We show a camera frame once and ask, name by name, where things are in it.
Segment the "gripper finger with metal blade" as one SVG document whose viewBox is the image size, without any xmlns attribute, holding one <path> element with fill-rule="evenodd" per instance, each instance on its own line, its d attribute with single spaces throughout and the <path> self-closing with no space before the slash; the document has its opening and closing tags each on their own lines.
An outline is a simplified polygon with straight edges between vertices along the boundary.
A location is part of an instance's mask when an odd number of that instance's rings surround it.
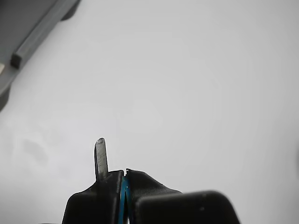
<svg viewBox="0 0 299 224">
<path fill-rule="evenodd" d="M 63 224 L 118 223 L 123 170 L 108 171 L 104 138 L 95 143 L 95 183 L 67 201 Z"/>
</svg>

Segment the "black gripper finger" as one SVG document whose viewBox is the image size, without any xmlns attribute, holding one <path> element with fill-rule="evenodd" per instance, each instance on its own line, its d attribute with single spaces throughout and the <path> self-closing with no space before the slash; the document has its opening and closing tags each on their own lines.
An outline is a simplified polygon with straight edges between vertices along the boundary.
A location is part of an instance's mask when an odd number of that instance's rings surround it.
<svg viewBox="0 0 299 224">
<path fill-rule="evenodd" d="M 182 193 L 147 173 L 127 170 L 128 218 L 131 224 L 238 224 L 231 201 L 221 192 Z"/>
</svg>

